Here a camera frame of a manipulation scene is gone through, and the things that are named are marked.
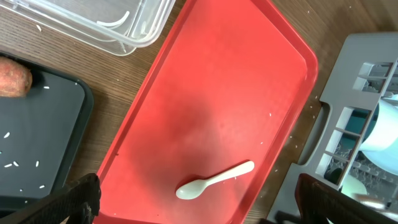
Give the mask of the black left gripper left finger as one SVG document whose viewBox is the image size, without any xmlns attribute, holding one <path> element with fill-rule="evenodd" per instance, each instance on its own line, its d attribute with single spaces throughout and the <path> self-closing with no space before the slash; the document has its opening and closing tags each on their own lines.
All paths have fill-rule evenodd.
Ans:
<svg viewBox="0 0 398 224">
<path fill-rule="evenodd" d="M 86 174 L 40 200 L 2 199 L 1 224 L 93 223 L 100 198 L 99 177 Z"/>
</svg>

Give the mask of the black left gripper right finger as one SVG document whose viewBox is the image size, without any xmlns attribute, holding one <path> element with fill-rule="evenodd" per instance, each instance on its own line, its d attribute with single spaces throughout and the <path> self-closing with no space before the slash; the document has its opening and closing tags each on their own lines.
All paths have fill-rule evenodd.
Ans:
<svg viewBox="0 0 398 224">
<path fill-rule="evenodd" d="M 303 223 L 395 224 L 308 174 L 299 175 L 295 199 Z"/>
</svg>

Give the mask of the mint green bowl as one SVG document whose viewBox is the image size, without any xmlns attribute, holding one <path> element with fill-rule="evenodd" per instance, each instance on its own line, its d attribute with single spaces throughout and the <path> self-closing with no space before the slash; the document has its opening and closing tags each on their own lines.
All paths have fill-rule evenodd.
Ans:
<svg viewBox="0 0 398 224">
<path fill-rule="evenodd" d="M 357 200 L 359 195 L 368 195 L 365 185 L 352 175 L 345 177 L 340 192 L 354 200 Z"/>
</svg>

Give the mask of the large light blue plate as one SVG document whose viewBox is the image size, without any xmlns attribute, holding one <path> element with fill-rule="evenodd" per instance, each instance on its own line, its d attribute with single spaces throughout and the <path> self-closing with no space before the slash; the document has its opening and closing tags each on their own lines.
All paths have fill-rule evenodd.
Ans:
<svg viewBox="0 0 398 224">
<path fill-rule="evenodd" d="M 376 120 L 371 121 L 362 153 L 376 166 L 397 175 L 397 107 L 379 100 Z"/>
</svg>

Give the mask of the white plastic spoon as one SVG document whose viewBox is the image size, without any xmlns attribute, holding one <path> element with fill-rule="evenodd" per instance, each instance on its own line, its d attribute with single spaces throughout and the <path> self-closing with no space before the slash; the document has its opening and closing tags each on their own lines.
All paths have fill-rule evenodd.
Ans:
<svg viewBox="0 0 398 224">
<path fill-rule="evenodd" d="M 191 181 L 181 187 L 179 187 L 175 194 L 179 199 L 182 200 L 193 200 L 199 197 L 207 187 L 216 184 L 218 182 L 223 182 L 224 180 L 231 179 L 248 172 L 253 171 L 255 168 L 255 163 L 253 161 L 247 161 L 235 167 L 232 167 L 214 177 L 209 179 L 197 179 Z"/>
</svg>

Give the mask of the orange carrot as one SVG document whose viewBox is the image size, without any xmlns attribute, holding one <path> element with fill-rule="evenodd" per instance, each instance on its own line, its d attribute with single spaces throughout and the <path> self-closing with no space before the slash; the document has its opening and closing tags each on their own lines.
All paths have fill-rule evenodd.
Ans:
<svg viewBox="0 0 398 224">
<path fill-rule="evenodd" d="M 25 97 L 32 86 L 32 74 L 25 66 L 1 57 L 1 97 Z"/>
</svg>

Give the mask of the white rice grains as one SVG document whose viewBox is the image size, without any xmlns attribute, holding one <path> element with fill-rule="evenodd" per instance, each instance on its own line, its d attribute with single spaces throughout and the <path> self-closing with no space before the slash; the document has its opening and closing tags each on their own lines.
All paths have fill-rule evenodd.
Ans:
<svg viewBox="0 0 398 224">
<path fill-rule="evenodd" d="M 84 98 L 82 87 L 72 83 L 1 99 L 1 194 L 48 193 Z"/>
</svg>

